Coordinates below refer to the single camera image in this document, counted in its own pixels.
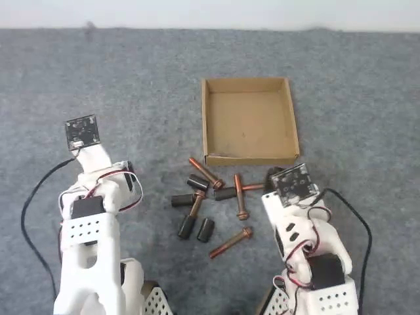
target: cardboard box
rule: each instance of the cardboard box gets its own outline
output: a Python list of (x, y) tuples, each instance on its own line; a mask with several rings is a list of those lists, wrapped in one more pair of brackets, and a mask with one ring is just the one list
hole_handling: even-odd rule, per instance
[(203, 79), (201, 85), (206, 164), (293, 164), (299, 143), (286, 78)]

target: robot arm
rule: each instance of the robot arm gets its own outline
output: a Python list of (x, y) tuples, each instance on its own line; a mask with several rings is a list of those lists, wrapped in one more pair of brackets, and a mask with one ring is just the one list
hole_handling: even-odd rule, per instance
[(357, 315), (356, 287), (349, 276), (352, 261), (329, 223), (331, 211), (311, 183), (305, 165), (274, 175), (273, 183), (276, 190), (265, 194), (262, 202), (286, 268), (273, 279), (273, 296), (283, 299), (275, 303), (279, 298), (271, 298), (266, 310), (277, 312), (273, 314)]
[[(143, 198), (131, 163), (111, 162), (99, 143), (93, 115), (66, 122), (66, 133), (83, 173), (58, 200), (62, 270), (54, 314), (148, 315), (165, 307), (171, 315), (159, 287), (150, 288), (153, 296), (142, 292), (141, 264), (120, 257), (116, 215)], [(148, 299), (159, 299), (159, 305)]]

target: circuit board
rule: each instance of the circuit board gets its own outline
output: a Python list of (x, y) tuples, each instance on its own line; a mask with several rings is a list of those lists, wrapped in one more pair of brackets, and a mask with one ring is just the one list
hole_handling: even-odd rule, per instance
[(318, 193), (304, 163), (274, 174), (271, 179), (284, 207)]
[(68, 150), (76, 150), (99, 144), (98, 125), (95, 115), (88, 115), (65, 122)]

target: copper screw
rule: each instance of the copper screw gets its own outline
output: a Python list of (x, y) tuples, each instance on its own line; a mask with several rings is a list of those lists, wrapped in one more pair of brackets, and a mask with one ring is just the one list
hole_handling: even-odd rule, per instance
[(192, 166), (194, 166), (198, 171), (200, 171), (205, 176), (205, 178), (210, 180), (215, 190), (218, 190), (219, 188), (223, 187), (224, 185), (223, 180), (218, 179), (208, 169), (206, 169), (202, 164), (200, 164), (199, 161), (197, 161), (193, 157), (190, 157), (189, 161), (192, 164)]
[(199, 189), (199, 190), (196, 190), (194, 195), (196, 196), (196, 200), (191, 207), (190, 217), (196, 218), (198, 210), (200, 210), (201, 202), (205, 199), (205, 192)]
[(264, 189), (264, 184), (252, 184), (247, 186), (242, 186), (242, 191), (246, 192), (247, 190), (260, 190)]
[(238, 214), (236, 215), (238, 219), (246, 220), (249, 218), (249, 213), (245, 210), (245, 202), (243, 200), (242, 184), (241, 177), (239, 174), (234, 175), (235, 189), (236, 189), (236, 199), (238, 200)]
[(250, 228), (249, 226), (243, 228), (239, 234), (236, 234), (233, 238), (230, 238), (227, 242), (220, 245), (218, 248), (212, 250), (210, 252), (210, 258), (213, 259), (216, 256), (219, 256), (221, 253), (224, 253), (227, 249), (231, 248), (236, 243), (239, 243), (244, 238), (251, 238), (252, 235), (252, 228)]

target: black cylinder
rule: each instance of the black cylinder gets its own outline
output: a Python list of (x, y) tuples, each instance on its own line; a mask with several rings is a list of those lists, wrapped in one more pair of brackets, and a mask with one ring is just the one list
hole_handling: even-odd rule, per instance
[(175, 195), (171, 197), (171, 205), (173, 207), (181, 207), (183, 205), (193, 205), (196, 200), (196, 195)]
[(187, 240), (191, 235), (194, 223), (196, 223), (196, 218), (191, 217), (190, 215), (186, 215), (181, 226), (179, 227), (178, 236), (183, 240)]
[(222, 188), (215, 190), (215, 200), (225, 200), (236, 197), (236, 189), (234, 187)]
[(200, 190), (203, 190), (204, 192), (206, 192), (207, 189), (209, 189), (209, 185), (210, 185), (210, 183), (207, 180), (201, 177), (198, 177), (197, 175), (194, 175), (194, 174), (191, 174), (190, 177), (188, 177), (188, 179), (186, 180), (186, 183), (190, 185), (192, 188), (200, 189)]
[(197, 240), (207, 243), (210, 240), (213, 230), (215, 229), (215, 221), (205, 218), (197, 234)]

